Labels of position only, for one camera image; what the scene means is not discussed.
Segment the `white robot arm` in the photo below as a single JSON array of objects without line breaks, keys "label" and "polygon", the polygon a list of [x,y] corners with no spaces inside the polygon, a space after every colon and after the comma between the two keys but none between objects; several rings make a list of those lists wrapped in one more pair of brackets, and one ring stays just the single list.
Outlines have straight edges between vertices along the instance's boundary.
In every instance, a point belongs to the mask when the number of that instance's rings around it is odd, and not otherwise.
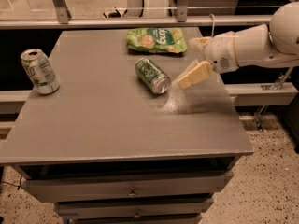
[{"label": "white robot arm", "polygon": [[265,25],[238,32],[189,40],[203,61],[193,61],[176,82],[181,89],[200,83],[212,73],[234,72],[244,66],[265,68],[299,65],[299,2],[280,7]]}]

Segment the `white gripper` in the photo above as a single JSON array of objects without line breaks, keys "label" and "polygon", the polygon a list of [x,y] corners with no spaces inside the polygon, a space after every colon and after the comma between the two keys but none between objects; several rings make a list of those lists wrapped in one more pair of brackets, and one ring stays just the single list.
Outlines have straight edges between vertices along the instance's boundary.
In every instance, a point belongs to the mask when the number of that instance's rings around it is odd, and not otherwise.
[{"label": "white gripper", "polygon": [[213,71],[217,73],[234,72],[239,68],[235,59],[235,33],[211,36],[195,37],[189,40],[192,49],[204,51],[207,61],[194,60],[177,78],[177,84],[181,89],[200,83],[211,76]]}]

